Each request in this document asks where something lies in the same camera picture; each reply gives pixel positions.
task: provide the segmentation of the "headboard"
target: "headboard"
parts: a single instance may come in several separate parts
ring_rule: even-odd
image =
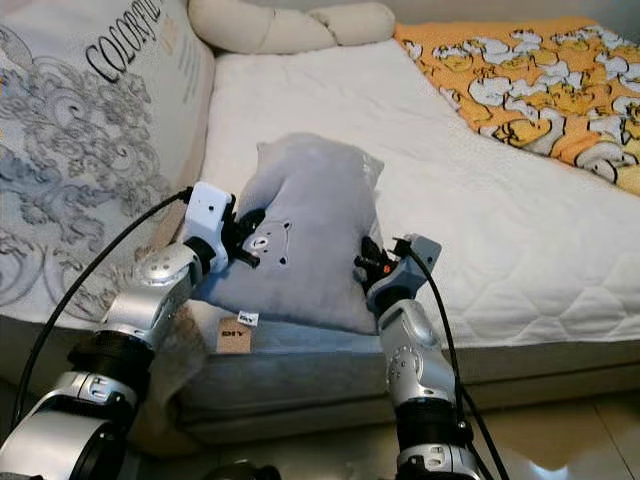
[[[256,5],[310,10],[358,0],[245,0]],[[623,37],[640,42],[638,0],[377,0],[388,5],[399,22],[519,21],[581,16],[593,18]]]

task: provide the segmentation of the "cartoon print blanket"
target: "cartoon print blanket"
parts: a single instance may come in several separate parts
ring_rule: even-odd
[[[640,195],[640,47],[584,18],[398,25],[476,132]]]

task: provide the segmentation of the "floor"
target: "floor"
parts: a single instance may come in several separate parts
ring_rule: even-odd
[[[640,480],[640,392],[489,412],[485,421],[512,480]],[[396,453],[393,426],[377,426],[149,462],[138,480],[204,479],[245,458],[277,466],[283,480],[392,479]]]

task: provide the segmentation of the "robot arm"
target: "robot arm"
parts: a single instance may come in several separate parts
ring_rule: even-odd
[[[426,278],[406,255],[410,246],[430,269],[440,245],[424,237],[398,239],[392,261],[364,239],[356,265],[369,308],[376,314],[387,363],[387,386],[393,402],[400,454],[397,480],[480,480],[469,424],[458,418],[455,376],[441,352],[438,337],[416,293]]]
[[[0,480],[117,477],[125,438],[146,396],[148,369],[177,310],[208,272],[229,257],[256,264],[242,242],[264,218],[240,224],[235,199],[204,183],[194,187],[184,244],[172,244],[135,268],[100,328],[74,347],[73,368],[25,416],[0,449]]]

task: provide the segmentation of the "white sheet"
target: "white sheet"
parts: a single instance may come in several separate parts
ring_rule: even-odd
[[[471,132],[395,41],[219,59],[203,180],[240,193],[256,144],[294,131],[385,162],[383,236],[443,245],[459,346],[640,338],[640,199]]]

